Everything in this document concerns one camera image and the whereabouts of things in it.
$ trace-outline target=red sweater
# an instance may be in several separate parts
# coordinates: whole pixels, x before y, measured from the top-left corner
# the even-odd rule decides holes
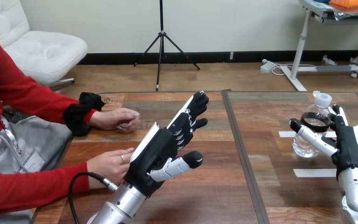
[[[64,124],[64,110],[78,103],[25,76],[0,46],[0,114],[3,111],[1,100],[25,113],[61,124]],[[85,116],[86,122],[93,112]],[[31,209],[64,197],[72,178],[84,171],[87,171],[86,163],[52,171],[0,174],[0,212]],[[85,191],[89,191],[89,182],[87,176],[82,176],[76,181],[74,192]]]

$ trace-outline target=table surface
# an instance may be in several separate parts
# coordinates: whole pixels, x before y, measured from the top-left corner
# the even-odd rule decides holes
[[[126,107],[141,114],[139,129],[128,135],[92,130],[75,137],[62,166],[78,164],[103,152],[136,147],[154,121],[166,126],[192,92],[114,93],[101,95],[112,110]],[[148,199],[133,223],[341,223],[335,177],[296,177],[293,169],[334,168],[320,155],[294,154],[290,118],[312,104],[308,92],[207,92],[206,127],[197,130],[179,155],[198,150],[204,163],[178,176]],[[358,125],[358,94],[331,93],[350,125]],[[111,192],[94,190],[74,197],[80,223],[98,212]],[[73,223],[66,198],[38,209],[34,223]]]

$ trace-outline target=wooden floor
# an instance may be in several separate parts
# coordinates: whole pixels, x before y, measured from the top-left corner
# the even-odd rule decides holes
[[[161,91],[242,90],[294,91],[285,76],[260,72],[261,63],[164,64],[160,75]],[[300,73],[299,80],[309,90],[358,91],[358,78],[350,72]],[[63,94],[78,98],[82,91],[124,92],[155,91],[157,65],[78,65],[65,78],[75,78],[75,84]]]

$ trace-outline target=white cable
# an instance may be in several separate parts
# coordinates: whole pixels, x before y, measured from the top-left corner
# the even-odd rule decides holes
[[[274,63],[275,65],[275,68],[272,69],[272,73],[274,73],[275,75],[277,76],[283,76],[285,73],[283,74],[278,74],[276,72],[274,72],[275,69],[280,69],[282,66],[286,66],[288,68],[292,68],[293,67],[293,64],[276,64]],[[316,67],[315,65],[312,65],[312,64],[300,64],[299,66],[311,66],[311,67]]]

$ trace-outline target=plastic bag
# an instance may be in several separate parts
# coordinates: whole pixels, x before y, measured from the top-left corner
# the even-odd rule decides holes
[[[336,20],[358,18],[358,7],[346,8],[335,4],[330,4],[330,6],[334,10],[334,16],[336,17]]]

